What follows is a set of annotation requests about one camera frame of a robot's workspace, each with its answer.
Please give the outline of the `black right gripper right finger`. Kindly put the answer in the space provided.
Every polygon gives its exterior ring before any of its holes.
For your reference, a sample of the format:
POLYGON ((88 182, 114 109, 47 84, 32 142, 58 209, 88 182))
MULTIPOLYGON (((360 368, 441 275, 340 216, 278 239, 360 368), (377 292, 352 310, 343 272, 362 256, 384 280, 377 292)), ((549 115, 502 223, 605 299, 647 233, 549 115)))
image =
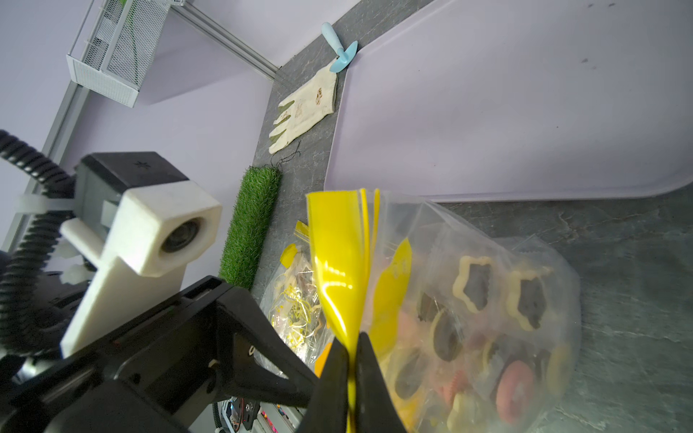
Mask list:
POLYGON ((358 337, 355 373, 356 432, 406 433, 366 332, 361 332, 358 337))

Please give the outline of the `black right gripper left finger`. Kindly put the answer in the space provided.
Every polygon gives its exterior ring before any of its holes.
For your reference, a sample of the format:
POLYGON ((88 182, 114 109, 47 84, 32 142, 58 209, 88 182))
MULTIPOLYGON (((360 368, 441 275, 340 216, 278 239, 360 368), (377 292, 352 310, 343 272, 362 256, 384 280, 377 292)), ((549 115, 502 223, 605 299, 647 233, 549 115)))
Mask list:
POLYGON ((348 350, 335 339, 297 433, 348 431, 348 374, 348 350))

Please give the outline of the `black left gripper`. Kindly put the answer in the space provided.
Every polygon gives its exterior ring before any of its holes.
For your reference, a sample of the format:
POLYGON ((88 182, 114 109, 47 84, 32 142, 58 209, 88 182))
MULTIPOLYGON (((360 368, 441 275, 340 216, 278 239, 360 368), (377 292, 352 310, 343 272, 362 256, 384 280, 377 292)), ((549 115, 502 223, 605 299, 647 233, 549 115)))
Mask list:
POLYGON ((246 289, 207 277, 1 394, 3 432, 185 432, 232 397, 306 408, 318 378, 246 289))

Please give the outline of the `clear ziploc bag of cookies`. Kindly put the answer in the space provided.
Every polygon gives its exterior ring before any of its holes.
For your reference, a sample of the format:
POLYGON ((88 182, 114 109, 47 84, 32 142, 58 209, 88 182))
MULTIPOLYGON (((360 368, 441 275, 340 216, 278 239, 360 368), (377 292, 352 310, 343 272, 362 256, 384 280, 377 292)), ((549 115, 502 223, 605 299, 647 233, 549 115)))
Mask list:
POLYGON ((361 332, 406 432, 527 432, 564 396, 580 281, 553 248, 491 238, 422 198, 359 189, 306 200, 319 301, 348 350, 347 432, 361 332))

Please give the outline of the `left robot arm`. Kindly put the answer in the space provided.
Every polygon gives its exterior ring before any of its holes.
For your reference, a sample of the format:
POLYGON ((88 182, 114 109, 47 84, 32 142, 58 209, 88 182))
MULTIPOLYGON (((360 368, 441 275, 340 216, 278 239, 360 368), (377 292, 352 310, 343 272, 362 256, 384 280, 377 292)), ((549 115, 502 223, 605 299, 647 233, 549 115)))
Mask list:
POLYGON ((93 153, 69 175, 9 133, 1 156, 66 209, 39 214, 1 278, 1 346, 61 360, 1 397, 5 432, 184 432, 229 397, 307 407, 317 377, 246 289, 189 263, 220 203, 157 153, 93 153), (60 240, 95 268, 77 310, 42 320, 34 296, 60 240))

